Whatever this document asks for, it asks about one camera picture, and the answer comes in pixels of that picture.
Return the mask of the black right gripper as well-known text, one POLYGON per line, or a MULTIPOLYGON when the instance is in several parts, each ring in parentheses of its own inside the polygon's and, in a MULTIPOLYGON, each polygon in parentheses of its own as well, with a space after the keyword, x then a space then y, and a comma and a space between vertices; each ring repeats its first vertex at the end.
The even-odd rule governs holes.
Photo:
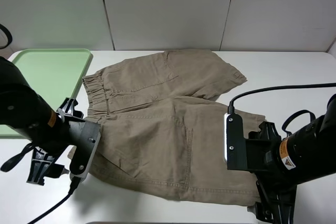
POLYGON ((250 132, 246 141, 247 168, 256 175, 260 202, 248 206, 247 211, 266 223, 293 223, 297 185, 282 160, 298 159, 295 135, 281 138, 275 124, 262 122, 257 132, 250 132))

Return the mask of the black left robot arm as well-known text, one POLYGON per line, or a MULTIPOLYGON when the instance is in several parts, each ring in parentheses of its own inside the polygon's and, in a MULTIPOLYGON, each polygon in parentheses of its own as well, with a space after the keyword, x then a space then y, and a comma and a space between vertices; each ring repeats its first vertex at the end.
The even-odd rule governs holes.
POLYGON ((23 150, 7 160, 1 171, 9 172, 32 152, 28 182, 44 184, 44 178, 59 178, 64 167, 56 160, 69 145, 78 144, 75 126, 84 124, 82 112, 56 112, 28 84, 20 70, 1 58, 1 124, 30 140, 23 150))

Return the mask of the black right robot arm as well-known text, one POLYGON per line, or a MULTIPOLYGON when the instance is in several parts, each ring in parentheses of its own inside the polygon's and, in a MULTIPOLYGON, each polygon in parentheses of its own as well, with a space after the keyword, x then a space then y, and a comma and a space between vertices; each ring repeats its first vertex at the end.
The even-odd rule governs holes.
POLYGON ((256 175, 260 202, 248 207, 258 220, 292 223, 299 184, 335 173, 335 96, 324 115, 281 138, 263 122, 246 140, 248 171, 256 175))

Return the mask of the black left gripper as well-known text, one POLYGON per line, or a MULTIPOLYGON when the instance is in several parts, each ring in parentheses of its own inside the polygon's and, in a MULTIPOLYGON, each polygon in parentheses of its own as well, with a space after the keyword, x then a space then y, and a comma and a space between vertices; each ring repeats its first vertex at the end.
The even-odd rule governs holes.
POLYGON ((56 160, 66 147, 73 145, 69 122, 84 121, 83 113, 75 109, 77 104, 76 99, 65 98, 57 112, 52 111, 52 116, 56 119, 54 126, 37 133, 38 138, 33 140, 35 147, 27 183, 44 185, 45 177, 59 178, 64 173, 70 173, 63 165, 57 164, 56 160))

